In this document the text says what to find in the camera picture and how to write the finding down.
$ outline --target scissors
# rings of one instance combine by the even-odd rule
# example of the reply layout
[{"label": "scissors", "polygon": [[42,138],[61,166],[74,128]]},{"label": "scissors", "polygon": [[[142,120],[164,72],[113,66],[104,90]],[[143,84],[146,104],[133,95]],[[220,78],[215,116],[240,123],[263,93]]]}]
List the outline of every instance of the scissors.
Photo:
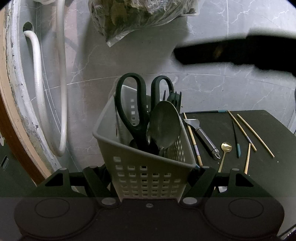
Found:
[{"label": "scissors", "polygon": [[[139,114],[139,124],[136,126],[133,126],[127,119],[121,103],[121,88],[124,80],[128,77],[132,77],[137,83],[137,108]],[[150,112],[160,101],[159,83],[162,79],[167,82],[169,86],[169,92],[174,92],[173,84],[168,77],[163,75],[157,76],[151,84]],[[133,136],[138,149],[155,154],[158,151],[156,144],[153,141],[151,141],[150,143],[148,143],[147,141],[147,127],[150,121],[150,113],[148,113],[147,111],[146,84],[144,79],[140,75],[136,73],[127,73],[120,77],[115,90],[115,105],[122,122]]]}]

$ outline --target screw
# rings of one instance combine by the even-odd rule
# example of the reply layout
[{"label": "screw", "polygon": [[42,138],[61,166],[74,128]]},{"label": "screw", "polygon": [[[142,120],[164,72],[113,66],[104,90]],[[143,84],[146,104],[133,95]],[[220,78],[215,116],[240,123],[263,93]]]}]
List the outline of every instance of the screw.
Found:
[{"label": "screw", "polygon": [[183,203],[187,206],[193,205],[197,203],[197,199],[194,197],[185,197],[183,198]]},{"label": "screw", "polygon": [[153,204],[152,203],[147,203],[146,207],[153,207]]},{"label": "screw", "polygon": [[113,197],[105,197],[102,201],[101,201],[102,204],[104,205],[114,205],[116,203],[116,200],[115,198]]}]

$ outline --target white hose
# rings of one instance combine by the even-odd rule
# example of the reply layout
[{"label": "white hose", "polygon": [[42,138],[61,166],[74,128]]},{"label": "white hose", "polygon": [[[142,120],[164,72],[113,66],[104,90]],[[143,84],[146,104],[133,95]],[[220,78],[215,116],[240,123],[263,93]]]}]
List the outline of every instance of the white hose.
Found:
[{"label": "white hose", "polygon": [[39,40],[33,31],[24,31],[26,37],[32,42],[33,47],[33,61],[34,61],[34,79],[35,92],[37,99],[37,108],[39,113],[40,125],[43,131],[45,140],[56,156],[62,156],[66,149],[67,140],[67,86],[66,86],[66,53],[65,53],[65,33],[64,33],[64,6],[65,0],[57,1],[56,11],[56,29],[57,29],[57,49],[59,55],[59,74],[61,82],[61,103],[62,103],[62,124],[61,124],[61,140],[59,148],[54,146],[49,126],[49,119],[45,106],[42,66],[41,66],[41,52]]}]

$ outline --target spoon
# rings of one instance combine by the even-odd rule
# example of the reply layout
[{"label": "spoon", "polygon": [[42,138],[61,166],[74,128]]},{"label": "spoon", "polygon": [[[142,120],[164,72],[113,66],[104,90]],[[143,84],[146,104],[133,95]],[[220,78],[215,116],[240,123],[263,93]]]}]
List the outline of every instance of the spoon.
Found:
[{"label": "spoon", "polygon": [[181,132],[179,114],[172,103],[159,102],[150,116],[149,134],[160,149],[159,156],[177,140]]},{"label": "spoon", "polygon": [[219,167],[218,172],[221,172],[221,170],[222,170],[222,165],[223,165],[223,162],[224,162],[225,154],[226,154],[227,152],[230,152],[230,151],[231,151],[232,146],[231,146],[231,144],[228,143],[228,142],[223,142],[222,145],[221,145],[221,149],[222,149],[222,151],[224,152],[224,154],[223,154],[223,158],[222,158],[222,161],[221,161],[221,164],[220,164],[220,167]]}]

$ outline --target utensil holder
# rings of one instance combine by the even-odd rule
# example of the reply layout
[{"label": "utensil holder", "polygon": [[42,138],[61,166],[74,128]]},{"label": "utensil holder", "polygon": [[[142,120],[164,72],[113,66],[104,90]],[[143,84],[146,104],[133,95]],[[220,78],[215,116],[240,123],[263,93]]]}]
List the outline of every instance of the utensil holder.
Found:
[{"label": "utensil holder", "polygon": [[[139,123],[137,90],[122,86],[122,106],[132,125]],[[190,171],[195,168],[185,128],[168,149],[168,158],[129,147],[133,139],[115,108],[114,96],[109,99],[93,129],[112,183],[120,200],[123,198],[180,200]]]}]

